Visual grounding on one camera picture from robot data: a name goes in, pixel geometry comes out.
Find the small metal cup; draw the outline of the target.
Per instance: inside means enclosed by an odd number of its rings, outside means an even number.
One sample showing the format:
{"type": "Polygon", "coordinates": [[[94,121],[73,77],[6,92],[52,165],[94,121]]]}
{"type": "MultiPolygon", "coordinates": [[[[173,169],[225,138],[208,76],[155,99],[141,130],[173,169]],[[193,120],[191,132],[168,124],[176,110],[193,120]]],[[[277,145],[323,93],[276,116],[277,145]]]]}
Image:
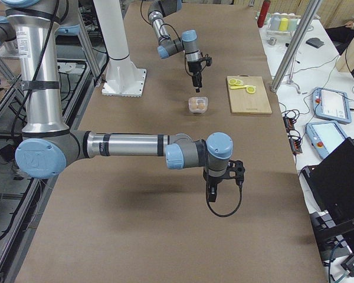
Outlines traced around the small metal cup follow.
{"type": "Polygon", "coordinates": [[[276,37],[270,37],[270,38],[267,40],[267,43],[268,43],[270,46],[275,46],[275,45],[276,45],[276,42],[277,42],[277,38],[276,38],[276,37]]]}

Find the yellow cup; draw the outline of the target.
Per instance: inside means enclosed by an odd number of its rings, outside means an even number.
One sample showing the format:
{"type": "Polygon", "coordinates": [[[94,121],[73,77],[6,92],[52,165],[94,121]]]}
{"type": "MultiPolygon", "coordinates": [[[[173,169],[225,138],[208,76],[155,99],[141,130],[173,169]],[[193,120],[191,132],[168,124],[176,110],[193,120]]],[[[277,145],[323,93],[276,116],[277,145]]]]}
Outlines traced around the yellow cup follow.
{"type": "Polygon", "coordinates": [[[288,25],[289,25],[289,19],[288,18],[280,18],[280,25],[278,30],[279,31],[287,31],[288,30],[288,25]]]}

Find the near blue teach pendant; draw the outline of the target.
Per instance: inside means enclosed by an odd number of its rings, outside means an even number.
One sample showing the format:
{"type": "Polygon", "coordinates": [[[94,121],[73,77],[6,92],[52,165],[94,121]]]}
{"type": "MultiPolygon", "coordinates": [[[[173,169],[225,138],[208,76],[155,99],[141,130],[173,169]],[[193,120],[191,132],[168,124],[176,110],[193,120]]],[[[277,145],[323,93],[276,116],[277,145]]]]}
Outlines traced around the near blue teach pendant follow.
{"type": "Polygon", "coordinates": [[[334,120],[307,123],[306,133],[321,159],[325,159],[348,137],[334,120]]]}

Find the grey cup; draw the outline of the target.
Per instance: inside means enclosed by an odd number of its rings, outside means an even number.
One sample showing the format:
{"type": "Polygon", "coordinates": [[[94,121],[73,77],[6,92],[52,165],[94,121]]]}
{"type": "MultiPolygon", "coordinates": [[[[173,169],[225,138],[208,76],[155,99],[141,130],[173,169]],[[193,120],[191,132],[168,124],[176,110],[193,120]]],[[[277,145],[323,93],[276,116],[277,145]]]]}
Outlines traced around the grey cup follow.
{"type": "Polygon", "coordinates": [[[269,29],[271,31],[278,31],[280,22],[281,22],[281,18],[279,16],[271,17],[269,29]]]}

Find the red cylindrical bottle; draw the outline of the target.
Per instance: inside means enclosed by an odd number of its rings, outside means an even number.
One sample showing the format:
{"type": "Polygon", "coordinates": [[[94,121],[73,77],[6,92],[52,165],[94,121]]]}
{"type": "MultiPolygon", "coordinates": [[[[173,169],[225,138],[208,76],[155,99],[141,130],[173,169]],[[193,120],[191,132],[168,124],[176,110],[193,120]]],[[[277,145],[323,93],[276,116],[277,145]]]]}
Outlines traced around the red cylindrical bottle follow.
{"type": "Polygon", "coordinates": [[[264,25],[270,4],[271,4],[270,0],[263,0],[263,4],[261,6],[260,13],[257,18],[257,26],[259,28],[262,28],[264,25]]]}

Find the aluminium frame post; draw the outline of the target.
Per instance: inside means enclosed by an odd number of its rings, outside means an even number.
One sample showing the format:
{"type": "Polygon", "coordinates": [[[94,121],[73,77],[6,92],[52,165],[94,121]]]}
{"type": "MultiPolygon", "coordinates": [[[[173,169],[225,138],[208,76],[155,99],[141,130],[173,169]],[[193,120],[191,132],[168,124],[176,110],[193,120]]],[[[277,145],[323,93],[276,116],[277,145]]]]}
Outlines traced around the aluminium frame post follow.
{"type": "Polygon", "coordinates": [[[309,29],[310,24],[312,23],[313,18],[317,14],[323,0],[311,0],[304,12],[297,30],[295,31],[287,51],[281,61],[281,64],[278,67],[276,75],[271,83],[270,90],[274,93],[277,92],[278,88],[282,85],[282,82],[289,71],[288,80],[294,84],[292,81],[294,65],[296,60],[297,51],[299,49],[300,44],[302,43],[307,30],[309,29]]]}

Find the yellow plastic knife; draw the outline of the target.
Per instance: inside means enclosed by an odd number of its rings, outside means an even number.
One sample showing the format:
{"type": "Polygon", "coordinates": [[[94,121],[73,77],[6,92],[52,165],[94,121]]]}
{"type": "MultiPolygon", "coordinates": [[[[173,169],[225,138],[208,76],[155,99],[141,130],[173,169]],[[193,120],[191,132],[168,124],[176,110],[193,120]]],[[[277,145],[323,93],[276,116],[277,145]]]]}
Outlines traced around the yellow plastic knife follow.
{"type": "Polygon", "coordinates": [[[241,86],[236,86],[236,85],[231,85],[230,89],[235,90],[235,89],[241,89],[241,88],[246,88],[248,85],[241,85],[241,86]]]}

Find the black power strip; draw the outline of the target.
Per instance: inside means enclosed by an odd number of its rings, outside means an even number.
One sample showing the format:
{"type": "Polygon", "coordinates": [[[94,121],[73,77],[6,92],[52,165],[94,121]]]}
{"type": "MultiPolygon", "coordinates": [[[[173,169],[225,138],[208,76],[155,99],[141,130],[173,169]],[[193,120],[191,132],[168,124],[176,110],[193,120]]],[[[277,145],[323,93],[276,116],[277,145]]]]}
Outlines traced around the black power strip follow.
{"type": "Polygon", "coordinates": [[[294,155],[301,154],[302,153],[302,149],[301,149],[302,137],[301,137],[300,133],[295,129],[295,126],[294,126],[295,120],[293,118],[284,116],[283,121],[284,121],[284,125],[286,128],[287,138],[289,140],[291,152],[294,155]]]}

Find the far blue teach pendant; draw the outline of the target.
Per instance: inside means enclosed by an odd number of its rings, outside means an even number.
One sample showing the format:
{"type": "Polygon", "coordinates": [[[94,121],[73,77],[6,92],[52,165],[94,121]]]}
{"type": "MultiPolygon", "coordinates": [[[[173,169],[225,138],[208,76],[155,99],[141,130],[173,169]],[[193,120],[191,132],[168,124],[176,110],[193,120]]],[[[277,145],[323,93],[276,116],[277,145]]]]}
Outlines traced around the far blue teach pendant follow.
{"type": "Polygon", "coordinates": [[[316,87],[312,91],[314,114],[325,120],[335,120],[342,124],[352,122],[348,95],[339,90],[316,87]]]}

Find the bamboo cutting board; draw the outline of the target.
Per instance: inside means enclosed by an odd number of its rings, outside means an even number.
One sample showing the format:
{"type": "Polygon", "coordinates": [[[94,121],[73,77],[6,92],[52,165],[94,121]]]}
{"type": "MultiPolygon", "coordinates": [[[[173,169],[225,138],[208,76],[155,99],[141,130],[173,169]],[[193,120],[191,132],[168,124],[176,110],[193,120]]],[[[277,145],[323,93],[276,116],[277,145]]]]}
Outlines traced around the bamboo cutting board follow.
{"type": "Polygon", "coordinates": [[[227,89],[232,114],[271,114],[272,109],[262,77],[257,76],[227,76],[227,89]],[[236,80],[242,80],[244,85],[256,86],[256,92],[249,94],[245,88],[230,89],[236,80]]]}

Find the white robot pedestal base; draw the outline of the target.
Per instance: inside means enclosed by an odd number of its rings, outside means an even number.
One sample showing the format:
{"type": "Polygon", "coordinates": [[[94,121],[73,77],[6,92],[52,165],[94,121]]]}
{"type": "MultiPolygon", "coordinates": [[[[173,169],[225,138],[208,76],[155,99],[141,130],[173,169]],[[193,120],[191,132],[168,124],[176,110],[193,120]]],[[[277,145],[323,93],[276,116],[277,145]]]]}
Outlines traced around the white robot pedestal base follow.
{"type": "Polygon", "coordinates": [[[102,94],[141,97],[147,71],[131,61],[120,2],[97,0],[93,3],[109,56],[102,94]]]}

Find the dark grey pad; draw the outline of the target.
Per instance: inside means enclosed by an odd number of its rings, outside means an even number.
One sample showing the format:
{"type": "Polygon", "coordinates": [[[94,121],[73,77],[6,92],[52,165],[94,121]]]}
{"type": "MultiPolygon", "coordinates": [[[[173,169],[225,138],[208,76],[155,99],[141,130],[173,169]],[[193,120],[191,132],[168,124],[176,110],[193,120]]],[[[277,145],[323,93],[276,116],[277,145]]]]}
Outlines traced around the dark grey pad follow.
{"type": "Polygon", "coordinates": [[[324,46],[324,42],[322,40],[320,40],[319,38],[309,38],[306,41],[306,44],[315,48],[320,48],[322,46],[324,46]]]}

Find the clear plastic egg box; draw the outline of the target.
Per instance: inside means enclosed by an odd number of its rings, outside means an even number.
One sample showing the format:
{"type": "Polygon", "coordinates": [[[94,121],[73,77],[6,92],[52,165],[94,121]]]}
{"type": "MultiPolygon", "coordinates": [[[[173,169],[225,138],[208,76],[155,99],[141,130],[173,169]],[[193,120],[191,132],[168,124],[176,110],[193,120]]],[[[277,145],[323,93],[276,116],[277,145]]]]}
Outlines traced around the clear plastic egg box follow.
{"type": "Polygon", "coordinates": [[[207,97],[190,97],[188,100],[188,108],[191,113],[203,114],[208,109],[207,97]]]}

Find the blue teach pendant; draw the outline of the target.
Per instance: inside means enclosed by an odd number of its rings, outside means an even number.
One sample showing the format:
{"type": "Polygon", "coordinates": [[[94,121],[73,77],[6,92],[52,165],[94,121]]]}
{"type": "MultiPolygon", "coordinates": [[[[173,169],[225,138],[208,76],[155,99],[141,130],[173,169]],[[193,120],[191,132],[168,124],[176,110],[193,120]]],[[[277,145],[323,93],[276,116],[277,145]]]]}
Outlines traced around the blue teach pendant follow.
{"type": "Polygon", "coordinates": [[[316,87],[312,91],[314,114],[325,120],[335,120],[342,124],[352,122],[348,95],[339,90],[316,87]]]}
{"type": "Polygon", "coordinates": [[[321,159],[325,159],[348,137],[334,120],[307,123],[306,133],[321,159]]]}

